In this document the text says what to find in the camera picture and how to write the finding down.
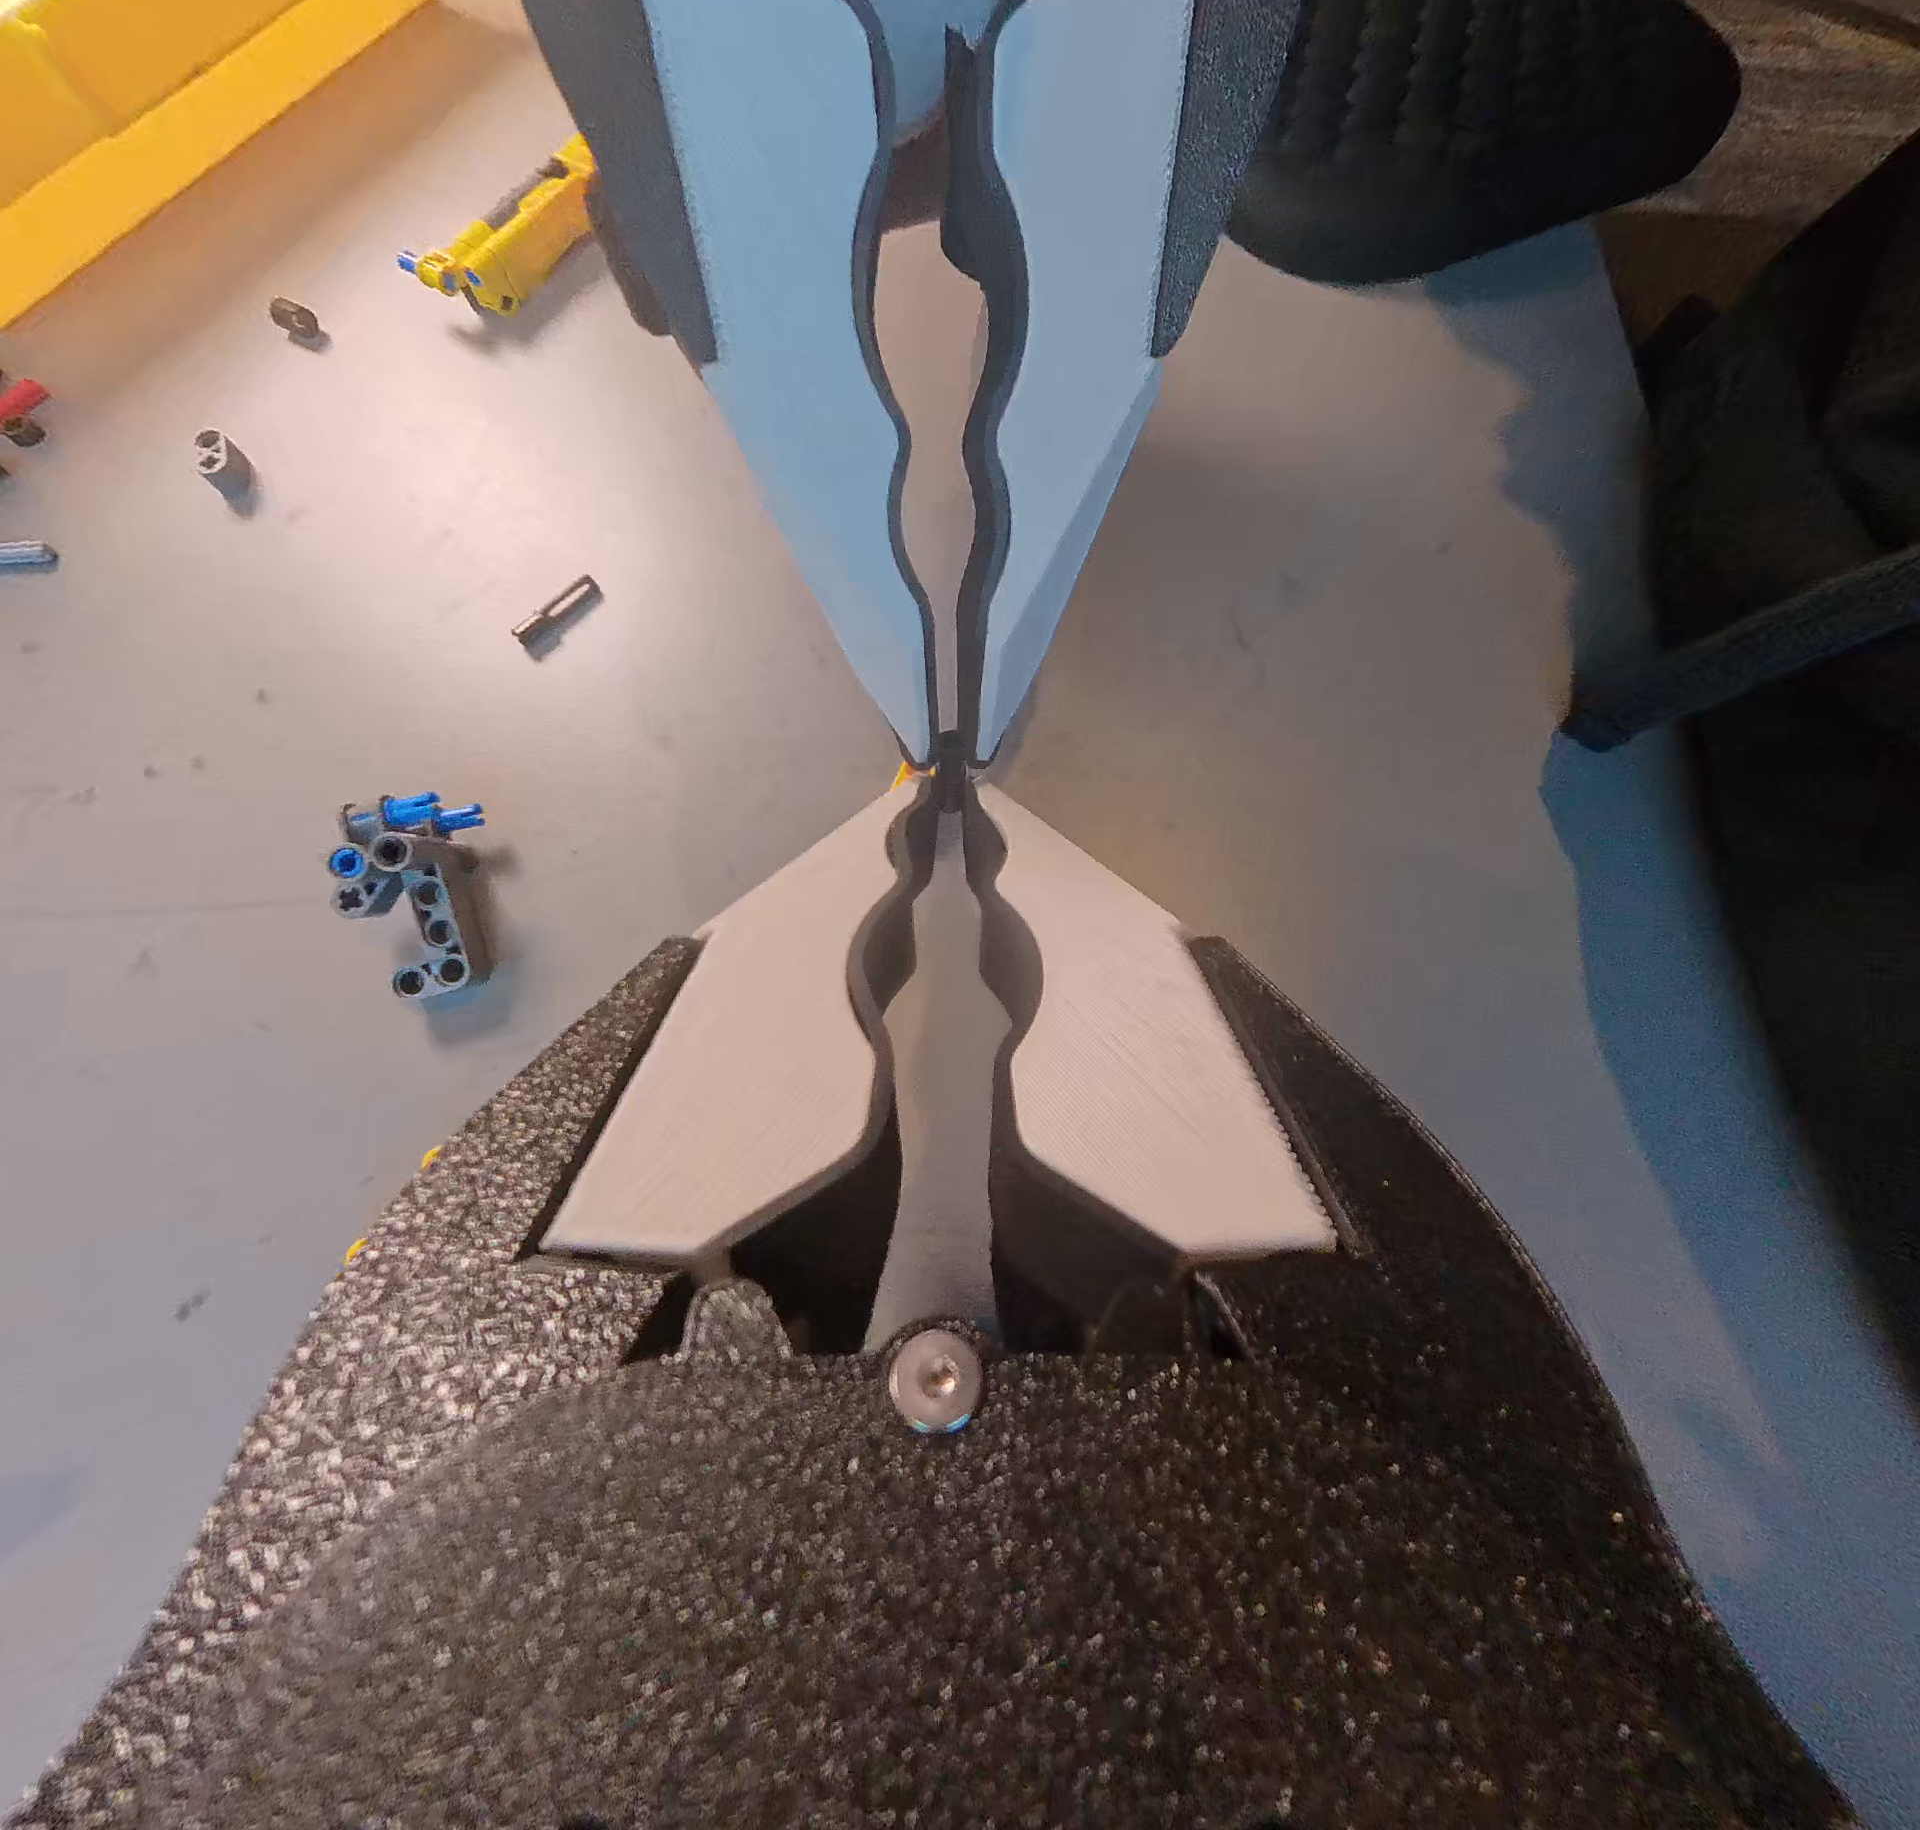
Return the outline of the person's right forearm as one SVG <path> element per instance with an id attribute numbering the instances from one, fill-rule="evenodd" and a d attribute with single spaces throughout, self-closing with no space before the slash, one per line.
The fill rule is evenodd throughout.
<path id="1" fill-rule="evenodd" d="M 1405 281 L 1685 180 L 1739 101 L 1685 0 L 1301 0 L 1225 232 Z"/>

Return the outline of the yellow storage bin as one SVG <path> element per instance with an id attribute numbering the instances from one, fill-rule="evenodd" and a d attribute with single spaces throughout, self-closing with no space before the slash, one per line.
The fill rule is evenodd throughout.
<path id="1" fill-rule="evenodd" d="M 4 325 L 428 0 L 4 0 Z"/>

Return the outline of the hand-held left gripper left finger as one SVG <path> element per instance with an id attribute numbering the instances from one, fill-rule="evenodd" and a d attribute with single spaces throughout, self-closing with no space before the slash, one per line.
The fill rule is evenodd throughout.
<path id="1" fill-rule="evenodd" d="M 937 788 L 896 784 L 700 929 L 544 1252 L 703 1263 L 869 1155 L 937 829 Z"/>

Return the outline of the grey brick beam assembly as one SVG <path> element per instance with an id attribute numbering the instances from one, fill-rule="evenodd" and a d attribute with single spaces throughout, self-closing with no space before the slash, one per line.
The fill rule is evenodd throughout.
<path id="1" fill-rule="evenodd" d="M 330 910 L 344 919 L 408 915 L 419 950 L 390 973 L 408 1003 L 452 999 L 490 977 L 490 946 L 475 898 L 466 834 L 483 828 L 480 804 L 443 804 L 436 792 L 337 806 Z"/>

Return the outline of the grey desk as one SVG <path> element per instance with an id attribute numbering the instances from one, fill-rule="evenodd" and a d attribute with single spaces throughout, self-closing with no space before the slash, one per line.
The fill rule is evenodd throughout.
<path id="1" fill-rule="evenodd" d="M 4 339 L 53 388 L 4 535 L 60 553 L 4 577 L 4 1803 L 419 1155 L 896 759 L 596 253 L 509 325 L 395 269 L 567 134 L 509 12 L 428 5 Z M 1002 784 L 1427 1122 L 1769 1697 L 1915 1827 L 1915 1407 L 1677 747 L 1554 738 L 1569 640 L 1636 629 L 1636 441 L 1583 227 L 1359 297 L 1223 249 Z M 408 915 L 334 918 L 326 858 L 426 792 L 483 806 L 490 977 L 408 1003 Z"/>

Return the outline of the yellow ring connector brick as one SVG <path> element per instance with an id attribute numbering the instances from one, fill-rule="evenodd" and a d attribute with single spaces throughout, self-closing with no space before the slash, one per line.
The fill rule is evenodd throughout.
<path id="1" fill-rule="evenodd" d="M 419 1171 L 426 1171 L 436 1158 L 443 1155 L 443 1147 L 430 1147 L 428 1152 L 423 1152 L 419 1158 Z M 369 1237 L 358 1237 L 354 1243 L 348 1243 L 344 1256 L 341 1256 L 341 1269 L 353 1264 L 353 1259 L 365 1248 Z"/>

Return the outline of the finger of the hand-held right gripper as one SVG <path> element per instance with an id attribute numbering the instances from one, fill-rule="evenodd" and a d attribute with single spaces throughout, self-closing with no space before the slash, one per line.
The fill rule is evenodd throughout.
<path id="1" fill-rule="evenodd" d="M 937 747 L 901 538 L 911 432 L 874 328 L 893 59 L 869 0 L 640 0 L 703 281 L 708 397 L 901 752 Z"/>
<path id="2" fill-rule="evenodd" d="M 952 183 L 986 300 L 955 713 L 994 761 L 1141 420 L 1192 0 L 1009 0 L 964 54 Z"/>

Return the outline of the yellow brick assembly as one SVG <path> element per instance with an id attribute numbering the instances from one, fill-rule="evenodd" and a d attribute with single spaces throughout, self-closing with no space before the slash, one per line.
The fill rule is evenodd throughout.
<path id="1" fill-rule="evenodd" d="M 550 278 L 550 269 L 595 236 L 595 201 L 595 153 L 574 134 L 443 249 L 397 253 L 395 264 L 437 297 L 510 318 Z"/>

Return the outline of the black printed sweatshirt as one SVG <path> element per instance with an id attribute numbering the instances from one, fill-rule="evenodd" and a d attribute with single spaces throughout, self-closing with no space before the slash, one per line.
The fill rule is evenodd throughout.
<path id="1" fill-rule="evenodd" d="M 1565 734 L 1685 723 L 1769 1063 L 1915 1377 L 1915 139 L 1654 353 L 1657 653 Z"/>

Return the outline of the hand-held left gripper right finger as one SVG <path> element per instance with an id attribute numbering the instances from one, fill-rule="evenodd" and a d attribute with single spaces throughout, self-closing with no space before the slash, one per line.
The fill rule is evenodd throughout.
<path id="1" fill-rule="evenodd" d="M 1183 925 L 996 788 L 964 804 L 999 1329 L 1094 1329 L 1131 1286 L 1334 1248 L 1309 1166 Z"/>

